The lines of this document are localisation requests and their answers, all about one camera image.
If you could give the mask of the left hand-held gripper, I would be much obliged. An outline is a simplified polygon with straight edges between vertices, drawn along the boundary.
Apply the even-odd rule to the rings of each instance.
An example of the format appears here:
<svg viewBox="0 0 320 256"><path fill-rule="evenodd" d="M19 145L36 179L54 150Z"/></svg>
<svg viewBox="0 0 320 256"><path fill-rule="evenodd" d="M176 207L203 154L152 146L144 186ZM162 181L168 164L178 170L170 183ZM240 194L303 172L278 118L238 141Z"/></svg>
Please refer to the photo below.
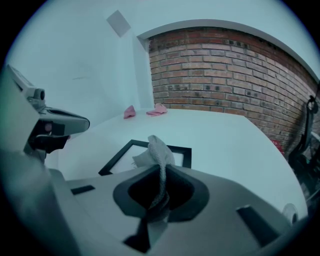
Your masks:
<svg viewBox="0 0 320 256"><path fill-rule="evenodd" d="M45 90L32 85L16 68L6 65L0 72L0 156L27 153L42 162L61 150L69 133L88 130L83 116L48 107Z"/></svg>

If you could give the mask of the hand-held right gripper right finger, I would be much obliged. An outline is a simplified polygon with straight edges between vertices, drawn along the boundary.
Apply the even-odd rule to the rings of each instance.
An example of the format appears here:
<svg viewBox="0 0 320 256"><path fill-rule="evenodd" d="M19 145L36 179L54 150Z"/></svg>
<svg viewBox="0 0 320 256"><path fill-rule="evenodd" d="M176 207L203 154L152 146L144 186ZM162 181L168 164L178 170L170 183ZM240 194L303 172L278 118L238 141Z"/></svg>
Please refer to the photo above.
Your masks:
<svg viewBox="0 0 320 256"><path fill-rule="evenodd" d="M291 228L279 210L235 181L179 166L169 170L206 185L208 202L192 220L169 223L149 256L248 256Z"/></svg>

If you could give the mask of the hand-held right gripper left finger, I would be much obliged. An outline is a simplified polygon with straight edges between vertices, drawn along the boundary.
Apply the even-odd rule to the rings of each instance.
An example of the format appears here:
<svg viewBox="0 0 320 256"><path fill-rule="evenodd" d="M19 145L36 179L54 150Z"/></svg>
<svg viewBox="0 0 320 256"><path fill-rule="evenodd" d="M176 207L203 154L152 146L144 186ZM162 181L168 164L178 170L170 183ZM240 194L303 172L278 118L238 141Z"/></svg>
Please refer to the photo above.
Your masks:
<svg viewBox="0 0 320 256"><path fill-rule="evenodd" d="M65 180L59 170L50 169L53 190L79 256L162 256L154 249L144 254L123 243L136 234L140 218L125 215L113 198L118 184L148 170L156 167Z"/></svg>

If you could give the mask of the black framed bird picture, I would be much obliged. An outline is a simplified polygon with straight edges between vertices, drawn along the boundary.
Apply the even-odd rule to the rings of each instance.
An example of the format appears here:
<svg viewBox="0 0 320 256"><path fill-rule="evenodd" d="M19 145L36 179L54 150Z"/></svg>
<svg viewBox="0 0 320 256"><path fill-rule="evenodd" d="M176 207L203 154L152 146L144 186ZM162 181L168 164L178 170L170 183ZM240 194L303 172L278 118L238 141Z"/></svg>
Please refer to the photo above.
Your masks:
<svg viewBox="0 0 320 256"><path fill-rule="evenodd" d="M100 176L107 176L113 174L111 172L112 168L116 165L116 163L125 155L125 153L132 147L138 146L141 148L147 148L149 145L148 142L134 140L131 139L120 151L118 151L105 165L104 167L98 172ZM173 152L182 154L182 167L191 168L192 167L192 149L188 147L180 147L180 146L173 146L167 145L167 147Z"/></svg>

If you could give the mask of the grey cloth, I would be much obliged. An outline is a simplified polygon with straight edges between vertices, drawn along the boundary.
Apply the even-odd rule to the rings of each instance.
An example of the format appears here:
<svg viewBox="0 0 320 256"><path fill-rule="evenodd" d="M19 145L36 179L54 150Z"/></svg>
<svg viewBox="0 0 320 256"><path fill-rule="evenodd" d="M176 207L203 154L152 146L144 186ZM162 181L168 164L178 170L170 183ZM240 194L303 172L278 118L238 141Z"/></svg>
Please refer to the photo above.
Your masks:
<svg viewBox="0 0 320 256"><path fill-rule="evenodd" d="M133 162L136 167L144 167L148 165L159 165L159 182L158 192L150 207L147 210L146 221L149 223L163 220L170 212L170 196L167 192L167 175L166 166L174 165L175 159L169 147L157 136L150 135L148 137L149 144L147 150L134 156Z"/></svg>

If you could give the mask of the white table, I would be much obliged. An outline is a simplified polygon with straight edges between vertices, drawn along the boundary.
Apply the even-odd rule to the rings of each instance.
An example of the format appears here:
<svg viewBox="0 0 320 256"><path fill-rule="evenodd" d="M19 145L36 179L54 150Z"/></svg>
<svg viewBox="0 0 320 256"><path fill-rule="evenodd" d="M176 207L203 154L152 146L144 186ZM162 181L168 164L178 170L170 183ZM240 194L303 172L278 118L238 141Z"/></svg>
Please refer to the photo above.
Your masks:
<svg viewBox="0 0 320 256"><path fill-rule="evenodd" d="M58 153L58 169L66 180L96 177L130 140L151 135L190 148L192 169L235 181L279 211L293 204L299 219L307 217L303 190L287 160L241 115L183 109L155 117L145 109L128 119L118 115L69 140Z"/></svg>

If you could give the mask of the small pink cloth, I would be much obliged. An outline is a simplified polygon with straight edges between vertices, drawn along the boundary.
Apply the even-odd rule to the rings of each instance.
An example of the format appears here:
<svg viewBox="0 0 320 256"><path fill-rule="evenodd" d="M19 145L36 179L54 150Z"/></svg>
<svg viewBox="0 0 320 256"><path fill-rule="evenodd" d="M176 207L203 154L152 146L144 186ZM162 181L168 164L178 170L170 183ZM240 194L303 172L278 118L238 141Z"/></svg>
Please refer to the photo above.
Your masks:
<svg viewBox="0 0 320 256"><path fill-rule="evenodd" d="M133 105L130 105L123 113L123 118L128 119L136 116L136 111Z"/></svg>

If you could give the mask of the red fire extinguisher box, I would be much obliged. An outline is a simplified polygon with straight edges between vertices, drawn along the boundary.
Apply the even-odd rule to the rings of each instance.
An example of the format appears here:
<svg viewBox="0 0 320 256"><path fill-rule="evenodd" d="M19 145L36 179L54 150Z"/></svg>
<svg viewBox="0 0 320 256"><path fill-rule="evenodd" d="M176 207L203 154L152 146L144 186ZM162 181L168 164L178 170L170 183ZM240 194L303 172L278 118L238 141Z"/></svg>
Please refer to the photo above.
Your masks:
<svg viewBox="0 0 320 256"><path fill-rule="evenodd" d="M280 151L280 153L284 156L285 152L284 152L284 149L282 147L282 144L278 140L274 140L274 139L272 139L271 142Z"/></svg>

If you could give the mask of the large pink cloth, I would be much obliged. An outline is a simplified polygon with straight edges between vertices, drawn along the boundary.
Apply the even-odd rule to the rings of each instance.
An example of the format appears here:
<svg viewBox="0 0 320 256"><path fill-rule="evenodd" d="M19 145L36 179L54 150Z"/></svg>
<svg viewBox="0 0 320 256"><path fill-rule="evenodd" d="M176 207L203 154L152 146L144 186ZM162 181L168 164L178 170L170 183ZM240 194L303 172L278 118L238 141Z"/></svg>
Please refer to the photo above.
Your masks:
<svg viewBox="0 0 320 256"><path fill-rule="evenodd" d="M157 117L168 112L162 103L156 103L153 110L147 111L146 114L151 117Z"/></svg>

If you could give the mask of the grey wall panel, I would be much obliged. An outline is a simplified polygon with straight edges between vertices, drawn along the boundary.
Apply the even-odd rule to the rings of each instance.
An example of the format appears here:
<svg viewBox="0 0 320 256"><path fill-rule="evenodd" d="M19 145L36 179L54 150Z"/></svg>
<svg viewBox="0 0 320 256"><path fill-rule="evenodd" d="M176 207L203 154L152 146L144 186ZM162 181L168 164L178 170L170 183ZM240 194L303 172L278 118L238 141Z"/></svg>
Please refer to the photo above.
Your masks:
<svg viewBox="0 0 320 256"><path fill-rule="evenodd" d="M120 38L131 29L130 24L119 10L113 12L106 20Z"/></svg>

